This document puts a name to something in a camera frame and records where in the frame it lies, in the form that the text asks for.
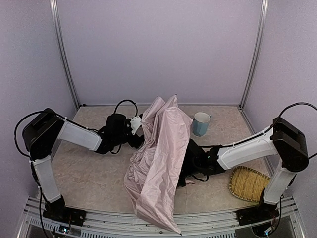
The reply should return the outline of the pink umbrella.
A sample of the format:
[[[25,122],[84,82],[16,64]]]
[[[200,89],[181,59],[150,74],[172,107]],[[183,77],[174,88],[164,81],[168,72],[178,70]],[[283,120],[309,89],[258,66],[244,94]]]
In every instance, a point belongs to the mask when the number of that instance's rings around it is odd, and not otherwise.
[[[123,183],[137,217],[177,234],[174,201],[192,121],[176,95],[167,101],[156,97],[143,112],[145,141],[130,158]]]

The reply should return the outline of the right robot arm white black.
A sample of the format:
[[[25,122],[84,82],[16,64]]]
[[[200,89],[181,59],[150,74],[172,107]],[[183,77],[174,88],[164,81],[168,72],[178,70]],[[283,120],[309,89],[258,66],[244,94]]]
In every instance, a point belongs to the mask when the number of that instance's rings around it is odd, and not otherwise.
[[[240,209],[236,213],[240,225],[281,216],[284,191],[312,158],[308,155],[305,135],[283,119],[282,115],[274,118],[264,130],[231,144],[199,146],[190,139],[178,186],[185,186],[186,177],[221,174],[236,165],[271,155],[279,155],[280,162],[268,186],[261,190],[258,205]]]

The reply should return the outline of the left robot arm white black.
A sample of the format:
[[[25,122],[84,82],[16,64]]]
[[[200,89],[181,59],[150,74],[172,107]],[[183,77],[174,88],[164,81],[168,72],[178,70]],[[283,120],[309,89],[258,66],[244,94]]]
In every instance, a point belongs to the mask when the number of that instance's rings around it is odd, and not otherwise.
[[[17,151],[29,159],[32,176],[45,203],[40,216],[81,226],[87,212],[66,205],[53,173],[55,156],[66,144],[100,155],[116,155],[124,144],[138,149],[145,141],[144,135],[137,134],[142,119],[131,99],[120,101],[100,129],[83,126],[51,108],[20,119],[14,128],[14,143]]]

